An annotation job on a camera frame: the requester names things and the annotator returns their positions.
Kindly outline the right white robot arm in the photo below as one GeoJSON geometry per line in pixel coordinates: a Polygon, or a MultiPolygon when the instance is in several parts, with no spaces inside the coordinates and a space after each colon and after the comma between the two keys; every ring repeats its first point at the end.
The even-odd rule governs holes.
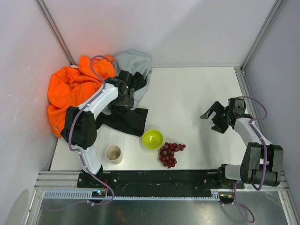
{"type": "Polygon", "coordinates": [[[225,133],[232,128],[242,138],[246,151],[240,165],[223,164],[223,177],[252,185],[256,190],[263,186],[277,187],[281,182],[283,148],[274,145],[259,131],[257,118],[246,113],[246,96],[230,98],[228,106],[216,101],[200,118],[212,116],[212,130],[225,133]]]}

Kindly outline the orange cloth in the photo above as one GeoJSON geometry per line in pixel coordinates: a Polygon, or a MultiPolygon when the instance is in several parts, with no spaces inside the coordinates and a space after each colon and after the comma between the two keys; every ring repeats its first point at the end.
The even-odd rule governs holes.
{"type": "Polygon", "coordinates": [[[113,62],[114,58],[109,55],[93,61],[82,55],[78,68],[63,67],[51,76],[47,93],[47,116],[55,136],[61,138],[69,106],[76,107],[95,94],[103,84],[100,78],[105,80],[116,76],[113,62]]]}

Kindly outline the beige cup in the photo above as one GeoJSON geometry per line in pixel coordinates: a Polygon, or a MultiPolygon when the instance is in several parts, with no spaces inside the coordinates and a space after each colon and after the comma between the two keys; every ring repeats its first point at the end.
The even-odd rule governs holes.
{"type": "Polygon", "coordinates": [[[120,164],[123,159],[122,151],[116,145],[109,146],[105,150],[105,157],[108,161],[110,161],[113,164],[120,164]]]}

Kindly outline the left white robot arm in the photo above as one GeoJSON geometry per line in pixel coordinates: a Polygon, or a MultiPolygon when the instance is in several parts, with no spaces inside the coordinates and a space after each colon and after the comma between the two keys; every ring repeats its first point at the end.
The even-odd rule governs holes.
{"type": "Polygon", "coordinates": [[[133,75],[120,71],[117,77],[108,77],[104,84],[84,103],[66,110],[65,125],[61,135],[71,151],[77,151],[86,172],[97,174],[101,163],[94,143],[97,139],[96,118],[110,105],[133,108],[134,92],[130,85],[133,75]]]}

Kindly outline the red grape bunch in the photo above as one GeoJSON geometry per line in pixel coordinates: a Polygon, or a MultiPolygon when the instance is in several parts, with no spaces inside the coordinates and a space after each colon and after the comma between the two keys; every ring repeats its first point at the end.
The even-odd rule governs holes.
{"type": "Polygon", "coordinates": [[[158,151],[158,160],[164,167],[174,168],[177,164],[175,153],[183,151],[185,148],[185,144],[165,142],[158,151]]]}

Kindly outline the grey sweatshirt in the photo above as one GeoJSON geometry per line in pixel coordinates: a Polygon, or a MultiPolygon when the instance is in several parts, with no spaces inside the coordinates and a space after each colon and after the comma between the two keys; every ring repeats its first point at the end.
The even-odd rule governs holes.
{"type": "Polygon", "coordinates": [[[151,58],[142,52],[129,49],[118,53],[114,56],[114,59],[114,67],[118,74],[121,70],[128,71],[132,75],[135,75],[136,72],[138,72],[146,82],[144,87],[134,88],[134,107],[131,108],[131,110],[134,110],[138,107],[150,86],[150,75],[152,73],[151,58]]]}

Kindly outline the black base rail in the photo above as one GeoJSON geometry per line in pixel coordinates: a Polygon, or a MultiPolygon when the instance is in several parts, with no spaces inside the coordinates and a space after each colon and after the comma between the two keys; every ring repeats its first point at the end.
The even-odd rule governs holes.
{"type": "Polygon", "coordinates": [[[115,194],[202,196],[211,189],[233,189],[234,180],[224,177],[223,171],[212,170],[100,170],[95,177],[80,171],[78,188],[101,188],[96,179],[108,184],[115,194]]]}

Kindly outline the large black cloth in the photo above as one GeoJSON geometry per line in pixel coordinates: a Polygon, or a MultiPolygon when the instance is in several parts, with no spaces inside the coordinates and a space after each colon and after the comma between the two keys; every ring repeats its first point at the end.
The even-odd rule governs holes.
{"type": "MultiPolygon", "coordinates": [[[[146,80],[143,75],[136,72],[134,75],[128,71],[121,70],[118,78],[125,81],[129,88],[134,91],[142,90],[146,87],[146,80]]],[[[142,136],[145,130],[145,123],[148,116],[148,109],[136,108],[129,109],[123,106],[114,106],[110,108],[111,114],[100,113],[96,118],[96,128],[107,125],[117,131],[134,136],[142,136]]]]}

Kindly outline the lime green bowl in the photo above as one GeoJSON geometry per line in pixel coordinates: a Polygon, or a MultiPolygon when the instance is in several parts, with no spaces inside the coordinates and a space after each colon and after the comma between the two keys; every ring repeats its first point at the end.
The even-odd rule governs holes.
{"type": "Polygon", "coordinates": [[[142,143],[147,149],[156,150],[164,143],[164,137],[158,130],[148,130],[142,136],[142,143]]]}

